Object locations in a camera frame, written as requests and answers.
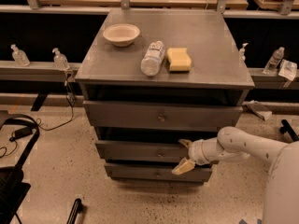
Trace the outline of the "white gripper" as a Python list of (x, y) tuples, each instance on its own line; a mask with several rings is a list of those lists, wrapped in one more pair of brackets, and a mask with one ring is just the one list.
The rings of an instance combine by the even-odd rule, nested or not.
[(179, 164), (172, 170), (173, 175), (183, 175), (193, 170), (195, 164), (206, 164), (206, 157), (203, 152), (203, 141), (194, 141), (188, 139), (179, 139), (178, 142), (188, 149), (189, 159), (183, 158)]

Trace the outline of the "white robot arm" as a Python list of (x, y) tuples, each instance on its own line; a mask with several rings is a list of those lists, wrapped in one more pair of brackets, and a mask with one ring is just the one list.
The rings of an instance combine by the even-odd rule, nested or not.
[(182, 175), (213, 161), (243, 161), (250, 156), (270, 164), (263, 202), (263, 224), (299, 224), (299, 142), (284, 143), (224, 127), (214, 138), (179, 141), (188, 156), (172, 170)]

